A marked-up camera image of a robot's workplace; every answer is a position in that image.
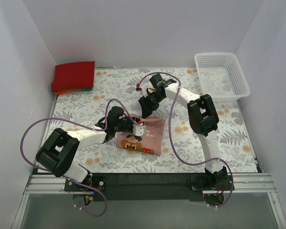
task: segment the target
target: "red connector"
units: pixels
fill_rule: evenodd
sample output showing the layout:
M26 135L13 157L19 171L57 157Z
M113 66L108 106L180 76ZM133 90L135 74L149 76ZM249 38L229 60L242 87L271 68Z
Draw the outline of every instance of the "red connector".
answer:
M141 88L140 88L140 84L139 84L139 83L137 83L136 91L140 91L140 90L141 90Z

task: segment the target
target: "floral tablecloth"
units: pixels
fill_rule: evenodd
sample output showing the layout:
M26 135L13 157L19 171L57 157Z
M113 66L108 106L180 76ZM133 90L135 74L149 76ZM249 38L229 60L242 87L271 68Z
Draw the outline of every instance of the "floral tablecloth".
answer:
M197 70L195 69L106 69L95 70L94 88L86 93L59 95L53 117L69 119L93 126L104 116L107 102L119 99L130 113L141 115L138 99L142 94L135 90L139 80L150 72L167 72L178 77L182 87L201 94ZM165 118L166 124L162 142L162 154L127 151L115 147L116 138L106 144L93 145L79 150L75 161L91 172L106 173L181 173L204 172L204 166L191 167L181 163L172 152L168 137L168 116L172 100L165 99L153 115ZM222 159L233 172L257 172L237 103L215 103L220 122L217 140ZM79 130L69 123L52 121L48 134L55 128ZM187 110L177 104L172 119L174 146L185 161L197 163L204 160L197 135L191 130Z

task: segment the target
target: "red folded towel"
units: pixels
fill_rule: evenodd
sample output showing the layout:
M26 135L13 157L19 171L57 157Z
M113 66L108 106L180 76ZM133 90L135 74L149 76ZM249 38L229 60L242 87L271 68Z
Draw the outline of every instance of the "red folded towel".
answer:
M55 66L55 78L51 84L53 92L68 88L92 88L94 61L64 63Z

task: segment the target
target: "pink pouch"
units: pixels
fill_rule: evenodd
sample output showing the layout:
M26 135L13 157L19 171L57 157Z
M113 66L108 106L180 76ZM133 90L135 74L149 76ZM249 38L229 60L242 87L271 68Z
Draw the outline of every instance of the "pink pouch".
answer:
M120 132L116 139L116 147L159 156L161 154L165 119L159 117L141 118L135 114L131 114L131 116L138 117L144 122L146 134L139 137Z

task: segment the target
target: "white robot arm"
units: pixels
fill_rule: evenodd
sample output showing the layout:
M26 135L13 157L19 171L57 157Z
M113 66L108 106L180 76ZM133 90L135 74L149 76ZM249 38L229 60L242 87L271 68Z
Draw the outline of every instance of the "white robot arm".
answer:
M73 161L77 150L94 144L103 144L112 139L116 132L128 132L136 136L146 133L146 126L139 118L132 117L138 123L135 125L129 117L123 117L124 110L114 106L108 113L107 129L104 118L93 127L94 130L64 131L55 129L36 155L36 161L41 163L56 177L71 178L80 183L87 183L90 173L87 169Z
M152 76L148 84L142 86L143 97L139 100L142 118L151 115L164 98L175 99L178 87L172 79L165 81L160 74ZM219 118L211 97L180 88L176 102L188 109L190 126L201 141L205 159L220 158L216 134ZM218 160L207 162L205 170L214 182L227 176L226 168Z

